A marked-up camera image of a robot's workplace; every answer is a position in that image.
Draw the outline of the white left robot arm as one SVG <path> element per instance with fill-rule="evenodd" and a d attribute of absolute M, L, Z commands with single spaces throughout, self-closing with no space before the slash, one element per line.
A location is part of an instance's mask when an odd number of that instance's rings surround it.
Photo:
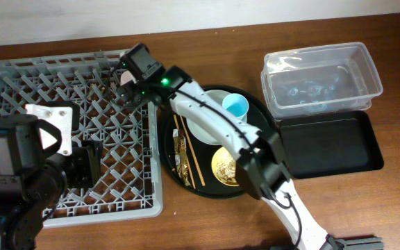
<path fill-rule="evenodd" d="M 72 142 L 80 107 L 71 101 L 27 104 L 0 116 L 0 249 L 34 249 L 35 238 L 68 188 L 101 177 L 102 142 Z"/>

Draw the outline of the yellow bowl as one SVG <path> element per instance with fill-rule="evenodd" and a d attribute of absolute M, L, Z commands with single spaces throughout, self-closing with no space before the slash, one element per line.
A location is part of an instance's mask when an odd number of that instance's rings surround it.
<path fill-rule="evenodd" d="M 236 166 L 236 161 L 224 147 L 218 149 L 212 157 L 212 172 L 215 178 L 224 185 L 231 187 L 239 185 L 235 178 Z"/>

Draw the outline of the gold snack wrapper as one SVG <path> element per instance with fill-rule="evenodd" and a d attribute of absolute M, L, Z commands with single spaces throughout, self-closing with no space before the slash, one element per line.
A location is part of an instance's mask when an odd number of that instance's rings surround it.
<path fill-rule="evenodd" d="M 176 164 L 176 171 L 179 178 L 182 180 L 185 186 L 191 186 L 189 182 L 189 170 L 188 170 L 188 157 L 186 151 L 186 141 L 184 132 L 175 128 L 172 131 L 172 137 L 174 142 L 174 160 Z"/>

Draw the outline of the clear plastic bin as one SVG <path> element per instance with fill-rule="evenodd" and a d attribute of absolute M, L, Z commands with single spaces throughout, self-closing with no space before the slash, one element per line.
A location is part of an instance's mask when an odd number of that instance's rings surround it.
<path fill-rule="evenodd" d="M 267 107 L 277 120 L 366 110 L 383 93 L 362 42 L 268 53 L 260 78 Z"/>

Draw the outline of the wooden chopstick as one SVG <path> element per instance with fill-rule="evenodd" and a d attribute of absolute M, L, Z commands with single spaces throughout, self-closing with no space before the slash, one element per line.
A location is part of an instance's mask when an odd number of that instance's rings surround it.
<path fill-rule="evenodd" d="M 192 143 L 191 143 L 191 140 L 190 140 L 190 136 L 189 136 L 189 133 L 188 133 L 188 130 L 187 130 L 187 126 L 185 125 L 183 117 L 181 115 L 179 115 L 179 117 L 181 119 L 183 130 L 185 131 L 185 134 L 186 134 L 187 143 L 188 143 L 188 146 L 190 148 L 190 152 L 192 154 L 192 158 L 194 160 L 194 165 L 195 165 L 197 173 L 199 175 L 199 179 L 201 181 L 201 185 L 204 187 L 204 186 L 206 186 L 206 183 L 204 181 L 203 174 L 202 174 L 201 169 L 199 167 L 199 164 L 198 164 L 198 161 L 197 161 L 197 156 L 196 156 L 194 148 L 192 146 Z"/>
<path fill-rule="evenodd" d="M 176 172 L 185 187 L 191 187 L 194 190 L 196 185 L 190 169 L 190 162 L 188 160 L 185 132 L 180 128 L 177 116 L 173 115 L 173 118 L 176 127 L 172 132 Z"/>

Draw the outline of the food scraps pile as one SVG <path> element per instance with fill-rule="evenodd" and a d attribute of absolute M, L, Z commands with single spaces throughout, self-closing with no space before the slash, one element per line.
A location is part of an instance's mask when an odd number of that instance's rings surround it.
<path fill-rule="evenodd" d="M 219 179 L 226 183 L 232 183 L 235 185 L 237 183 L 235 180 L 235 170 L 236 162 L 229 154 L 219 157 L 216 170 L 216 174 Z"/>

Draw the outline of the round black serving tray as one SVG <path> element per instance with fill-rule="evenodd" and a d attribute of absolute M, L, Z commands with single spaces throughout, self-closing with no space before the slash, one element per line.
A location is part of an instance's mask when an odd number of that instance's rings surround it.
<path fill-rule="evenodd" d="M 225 92 L 243 95 L 249 101 L 247 122 L 262 130 L 276 128 L 270 111 L 268 111 L 265 104 L 252 94 L 236 87 L 225 85 L 209 85 L 205 86 L 203 89 L 205 91 L 223 90 Z M 204 144 L 196 139 L 193 134 L 189 134 L 189 138 L 191 139 L 196 157 L 192 157 L 190 150 L 187 150 L 187 156 L 190 166 L 193 168 L 193 174 L 188 176 L 188 180 L 194 183 L 195 186 L 186 186 L 184 184 L 176 171 L 173 141 L 173 130 L 175 128 L 182 130 L 188 127 L 187 124 L 181 123 L 183 121 L 185 121 L 185 119 L 181 119 L 180 117 L 174 119 L 172 110 L 170 108 L 165 108 L 162 110 L 162 120 L 158 124 L 160 159 L 172 179 L 184 190 L 209 199 L 231 199 L 245 194 L 245 191 L 241 187 L 225 185 L 217 180 L 213 174 L 211 163 L 213 155 L 219 147 L 216 145 Z"/>

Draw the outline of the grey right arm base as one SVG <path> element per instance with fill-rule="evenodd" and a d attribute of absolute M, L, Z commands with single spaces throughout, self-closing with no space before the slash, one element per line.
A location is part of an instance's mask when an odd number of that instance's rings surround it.
<path fill-rule="evenodd" d="M 341 250 L 384 250 L 381 237 L 364 237 L 356 239 L 336 239 Z"/>

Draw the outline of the grey round plate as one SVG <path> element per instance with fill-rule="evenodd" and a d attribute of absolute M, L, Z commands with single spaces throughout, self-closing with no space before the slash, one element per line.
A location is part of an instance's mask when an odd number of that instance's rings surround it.
<path fill-rule="evenodd" d="M 222 100 L 224 99 L 225 96 L 228 94 L 232 94 L 230 92 L 227 92 L 225 90 L 208 90 L 206 91 L 206 94 L 215 102 L 217 102 L 219 105 L 222 106 Z M 242 121 L 246 122 L 247 121 L 247 115 L 241 119 Z M 217 146 L 219 145 L 219 142 L 211 135 L 209 135 L 205 130 L 203 130 L 200 126 L 195 124 L 194 122 L 190 120 L 186 120 L 187 126 L 193 134 L 193 136 L 198 139 L 200 142 L 204 144 L 209 144 L 209 145 L 214 145 Z"/>

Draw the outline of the blue cup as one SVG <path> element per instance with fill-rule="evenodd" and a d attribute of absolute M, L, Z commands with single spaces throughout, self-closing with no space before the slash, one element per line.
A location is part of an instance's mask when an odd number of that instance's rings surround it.
<path fill-rule="evenodd" d="M 224 97 L 222 107 L 238 119 L 243 119 L 249 111 L 249 102 L 243 95 L 232 93 Z"/>

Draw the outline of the black rectangular tray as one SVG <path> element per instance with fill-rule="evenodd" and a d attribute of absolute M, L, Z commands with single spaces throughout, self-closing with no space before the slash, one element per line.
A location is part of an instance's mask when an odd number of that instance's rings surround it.
<path fill-rule="evenodd" d="M 279 132 L 289 171 L 297 179 L 384 166 L 370 118 L 361 110 L 284 119 Z"/>

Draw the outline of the pink cup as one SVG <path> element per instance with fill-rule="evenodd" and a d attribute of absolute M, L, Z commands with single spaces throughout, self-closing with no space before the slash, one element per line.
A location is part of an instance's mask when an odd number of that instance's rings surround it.
<path fill-rule="evenodd" d="M 123 86 L 129 83 L 136 83 L 136 79 L 132 75 L 132 73 L 130 73 L 129 71 L 125 71 L 120 76 L 120 85 Z"/>

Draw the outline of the grey plastic dishwasher rack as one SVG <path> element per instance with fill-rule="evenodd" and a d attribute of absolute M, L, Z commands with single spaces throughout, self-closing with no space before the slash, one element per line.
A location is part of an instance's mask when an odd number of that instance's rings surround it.
<path fill-rule="evenodd" d="M 72 188 L 47 208 L 45 228 L 158 216 L 163 189 L 156 107 L 133 112 L 108 97 L 106 83 L 119 82 L 118 51 L 0 60 L 0 115 L 24 113 L 28 103 L 72 101 L 80 108 L 75 143 L 103 144 L 101 177 L 92 187 Z"/>

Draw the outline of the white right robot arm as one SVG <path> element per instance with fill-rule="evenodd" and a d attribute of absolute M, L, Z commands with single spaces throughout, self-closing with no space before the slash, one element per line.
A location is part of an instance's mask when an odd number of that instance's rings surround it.
<path fill-rule="evenodd" d="M 125 69 L 132 76 L 117 88 L 126 107 L 167 102 L 174 113 L 200 126 L 230 153 L 237 163 L 238 185 L 275 212 L 295 249 L 343 248 L 315 221 L 297 194 L 275 128 L 262 130 L 233 116 L 181 68 L 165 69 L 143 43 L 125 51 L 116 69 Z"/>

